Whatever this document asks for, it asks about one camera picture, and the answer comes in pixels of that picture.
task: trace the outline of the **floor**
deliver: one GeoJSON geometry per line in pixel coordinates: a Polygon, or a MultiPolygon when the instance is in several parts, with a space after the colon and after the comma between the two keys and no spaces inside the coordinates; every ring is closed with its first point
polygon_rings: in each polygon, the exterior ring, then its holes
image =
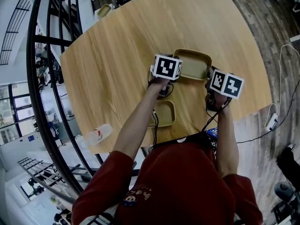
{"type": "MultiPolygon", "coordinates": [[[[97,0],[95,9],[112,0],[97,0]]],[[[279,66],[280,48],[289,43],[289,37],[300,34],[297,16],[292,13],[293,0],[233,0],[248,23],[267,70],[273,101],[279,102],[279,66]]],[[[300,43],[293,43],[299,50],[300,43]]],[[[289,108],[293,90],[300,76],[300,59],[290,48],[284,48],[282,54],[282,100],[279,122],[289,108]]],[[[250,140],[266,133],[264,122],[268,107],[255,114],[235,122],[237,141],[250,140]]],[[[300,129],[300,89],[294,96],[294,102],[287,118],[276,132],[259,140],[239,144],[239,174],[248,176],[253,183],[258,205],[264,216],[279,201],[274,194],[274,186],[285,178],[276,165],[276,157],[290,143],[299,145],[300,129]]],[[[296,147],[295,158],[300,158],[300,147],[296,147]]]]}

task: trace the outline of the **water bottle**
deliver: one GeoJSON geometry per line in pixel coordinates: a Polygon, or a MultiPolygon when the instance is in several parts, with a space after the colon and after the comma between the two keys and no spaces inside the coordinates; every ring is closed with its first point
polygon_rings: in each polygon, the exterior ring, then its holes
{"type": "Polygon", "coordinates": [[[113,131],[109,124],[103,124],[91,132],[88,132],[84,138],[83,145],[95,146],[105,138],[107,138],[113,131]]]}

